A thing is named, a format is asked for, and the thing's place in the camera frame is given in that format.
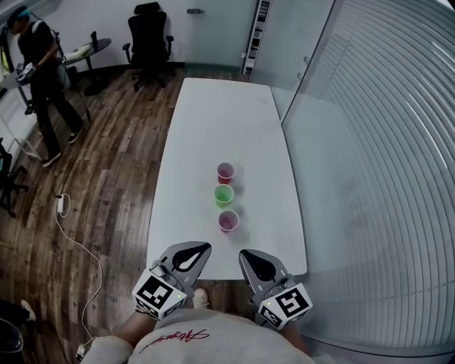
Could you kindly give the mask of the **person's grey sweatshirt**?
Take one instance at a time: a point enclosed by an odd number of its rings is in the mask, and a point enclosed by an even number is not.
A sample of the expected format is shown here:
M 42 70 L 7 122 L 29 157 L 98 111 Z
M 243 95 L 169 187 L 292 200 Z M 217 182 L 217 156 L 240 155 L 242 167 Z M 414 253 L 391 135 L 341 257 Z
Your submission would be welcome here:
M 96 338 L 81 364 L 316 364 L 281 332 L 210 309 L 178 309 L 133 348 Z

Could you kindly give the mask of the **white stool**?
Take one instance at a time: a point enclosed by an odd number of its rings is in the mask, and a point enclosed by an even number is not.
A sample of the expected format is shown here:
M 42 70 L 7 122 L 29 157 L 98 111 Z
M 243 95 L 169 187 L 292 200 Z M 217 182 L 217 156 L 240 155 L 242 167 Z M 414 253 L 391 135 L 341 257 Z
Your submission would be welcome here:
M 34 123 L 32 117 L 16 113 L 12 118 L 6 119 L 0 117 L 0 131 L 6 132 L 7 148 L 14 160 L 19 157 L 19 154 L 42 161 L 36 147 L 32 146 L 29 141 Z

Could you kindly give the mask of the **green plastic cup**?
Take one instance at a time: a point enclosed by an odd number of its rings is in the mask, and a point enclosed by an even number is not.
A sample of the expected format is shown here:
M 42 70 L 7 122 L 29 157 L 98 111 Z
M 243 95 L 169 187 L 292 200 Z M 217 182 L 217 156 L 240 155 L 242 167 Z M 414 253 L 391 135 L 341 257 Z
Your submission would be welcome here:
M 219 208 L 225 208 L 231 204 L 234 198 L 234 190 L 228 184 L 219 184 L 214 190 L 215 204 Z

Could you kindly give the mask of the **person's white shoe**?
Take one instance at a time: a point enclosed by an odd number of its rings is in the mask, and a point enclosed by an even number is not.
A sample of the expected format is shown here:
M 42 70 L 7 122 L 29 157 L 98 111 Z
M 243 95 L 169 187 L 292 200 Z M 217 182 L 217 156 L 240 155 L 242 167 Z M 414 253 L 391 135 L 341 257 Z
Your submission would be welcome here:
M 193 293 L 193 308 L 206 309 L 209 306 L 208 294 L 205 289 L 197 288 Z

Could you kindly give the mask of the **round black side table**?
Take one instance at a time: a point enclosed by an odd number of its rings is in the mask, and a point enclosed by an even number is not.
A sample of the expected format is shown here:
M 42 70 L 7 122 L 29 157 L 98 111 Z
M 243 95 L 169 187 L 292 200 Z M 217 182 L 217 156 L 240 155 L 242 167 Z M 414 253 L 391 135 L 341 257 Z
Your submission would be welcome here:
M 79 63 L 84 60 L 87 63 L 88 75 L 90 77 L 90 84 L 85 88 L 85 96 L 94 96 L 100 94 L 107 86 L 108 82 L 106 80 L 98 79 L 95 71 L 92 66 L 91 57 L 101 50 L 104 50 L 111 44 L 112 40 L 110 38 L 101 38 L 96 42 L 86 43 L 85 45 L 80 46 L 77 50 L 66 53 L 64 64 L 69 67 L 75 63 Z

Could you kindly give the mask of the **person's left forearm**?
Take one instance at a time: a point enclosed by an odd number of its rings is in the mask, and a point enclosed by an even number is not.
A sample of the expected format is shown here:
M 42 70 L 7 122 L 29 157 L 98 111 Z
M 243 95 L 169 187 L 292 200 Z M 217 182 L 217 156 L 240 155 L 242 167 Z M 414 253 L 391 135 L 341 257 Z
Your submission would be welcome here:
M 156 320 L 149 315 L 135 311 L 114 333 L 113 336 L 126 341 L 133 348 L 150 334 L 156 325 Z

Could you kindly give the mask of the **red plastic cup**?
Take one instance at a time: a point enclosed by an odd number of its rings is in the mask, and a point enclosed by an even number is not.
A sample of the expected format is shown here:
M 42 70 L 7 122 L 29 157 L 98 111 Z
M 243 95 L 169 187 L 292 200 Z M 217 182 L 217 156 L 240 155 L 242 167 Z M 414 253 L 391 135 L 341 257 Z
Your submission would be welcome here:
M 224 210 L 218 216 L 218 226 L 224 233 L 234 231 L 239 223 L 239 215 L 234 210 Z
M 218 183 L 228 185 L 235 175 L 235 167 L 228 162 L 222 162 L 217 167 Z

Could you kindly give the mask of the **person's right forearm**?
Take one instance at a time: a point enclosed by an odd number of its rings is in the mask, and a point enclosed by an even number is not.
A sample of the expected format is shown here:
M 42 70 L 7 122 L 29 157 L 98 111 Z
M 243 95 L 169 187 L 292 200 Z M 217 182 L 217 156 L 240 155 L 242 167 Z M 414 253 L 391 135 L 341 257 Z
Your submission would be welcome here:
M 281 335 L 288 340 L 295 348 L 301 352 L 308 354 L 309 350 L 301 335 L 299 334 L 294 324 L 288 325 L 281 330 Z

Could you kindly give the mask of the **white power strip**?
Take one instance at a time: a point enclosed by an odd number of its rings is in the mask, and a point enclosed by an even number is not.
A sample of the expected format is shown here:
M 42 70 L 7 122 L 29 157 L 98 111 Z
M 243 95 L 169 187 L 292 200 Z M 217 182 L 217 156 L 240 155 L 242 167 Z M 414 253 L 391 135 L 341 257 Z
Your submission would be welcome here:
M 62 193 L 57 196 L 56 203 L 57 203 L 57 214 L 61 218 L 66 218 L 68 216 L 68 213 L 70 212 L 70 207 L 71 207 L 70 196 L 66 193 Z

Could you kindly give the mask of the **black mesh office chair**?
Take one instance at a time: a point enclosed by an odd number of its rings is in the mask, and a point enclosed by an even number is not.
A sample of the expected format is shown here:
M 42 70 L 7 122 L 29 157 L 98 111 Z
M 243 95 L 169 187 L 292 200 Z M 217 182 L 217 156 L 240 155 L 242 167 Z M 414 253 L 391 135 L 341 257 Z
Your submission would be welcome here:
M 16 171 L 10 172 L 12 167 L 12 154 L 5 150 L 2 145 L 3 138 L 0 137 L 0 208 L 3 208 L 12 218 L 16 214 L 11 209 L 11 193 L 20 190 L 28 191 L 29 187 L 16 183 L 20 173 L 26 175 L 27 170 L 20 165 Z

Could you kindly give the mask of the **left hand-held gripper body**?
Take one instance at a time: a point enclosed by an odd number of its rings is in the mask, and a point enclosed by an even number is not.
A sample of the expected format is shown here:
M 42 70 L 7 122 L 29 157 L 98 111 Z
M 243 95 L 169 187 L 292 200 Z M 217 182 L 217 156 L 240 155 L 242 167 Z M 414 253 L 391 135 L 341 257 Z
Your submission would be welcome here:
M 171 261 L 155 261 L 133 288 L 138 310 L 161 321 L 181 308 L 193 294 L 193 266 L 187 262 L 175 266 Z

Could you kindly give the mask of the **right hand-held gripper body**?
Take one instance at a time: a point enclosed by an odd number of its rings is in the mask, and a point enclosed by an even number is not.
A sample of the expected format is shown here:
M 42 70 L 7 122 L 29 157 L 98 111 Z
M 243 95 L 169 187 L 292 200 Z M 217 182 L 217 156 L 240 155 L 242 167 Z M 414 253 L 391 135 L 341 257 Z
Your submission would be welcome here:
M 258 300 L 256 315 L 275 330 L 302 319 L 313 308 L 304 285 L 296 283 L 290 274 L 259 295 Z

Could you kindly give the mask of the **black high-back office chair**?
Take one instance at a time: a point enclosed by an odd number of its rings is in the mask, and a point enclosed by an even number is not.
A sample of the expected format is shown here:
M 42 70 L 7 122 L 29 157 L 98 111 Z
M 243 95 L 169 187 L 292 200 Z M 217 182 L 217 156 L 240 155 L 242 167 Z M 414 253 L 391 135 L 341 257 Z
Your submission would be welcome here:
M 158 2 L 140 4 L 128 19 L 132 42 L 123 45 L 128 64 L 138 71 L 132 74 L 133 88 L 137 92 L 142 85 L 154 80 L 164 88 L 164 76 L 176 75 L 170 64 L 173 36 L 164 34 L 167 14 Z

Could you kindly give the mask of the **white venetian blinds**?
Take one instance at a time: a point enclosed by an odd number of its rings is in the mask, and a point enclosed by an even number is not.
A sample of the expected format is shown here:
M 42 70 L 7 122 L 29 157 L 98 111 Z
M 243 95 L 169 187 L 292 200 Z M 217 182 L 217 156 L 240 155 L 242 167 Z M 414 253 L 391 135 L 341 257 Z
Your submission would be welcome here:
M 455 9 L 337 0 L 284 120 L 323 343 L 455 354 Z

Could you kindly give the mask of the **black white door strip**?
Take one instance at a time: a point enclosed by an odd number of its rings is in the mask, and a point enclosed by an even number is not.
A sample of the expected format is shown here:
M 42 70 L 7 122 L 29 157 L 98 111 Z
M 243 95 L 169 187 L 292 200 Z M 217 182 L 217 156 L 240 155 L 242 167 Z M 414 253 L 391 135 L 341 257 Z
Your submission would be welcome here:
M 244 75 L 250 75 L 255 68 L 255 62 L 259 53 L 260 43 L 262 41 L 272 2 L 273 0 L 257 0 L 247 50 L 245 55 L 242 57 L 242 73 Z

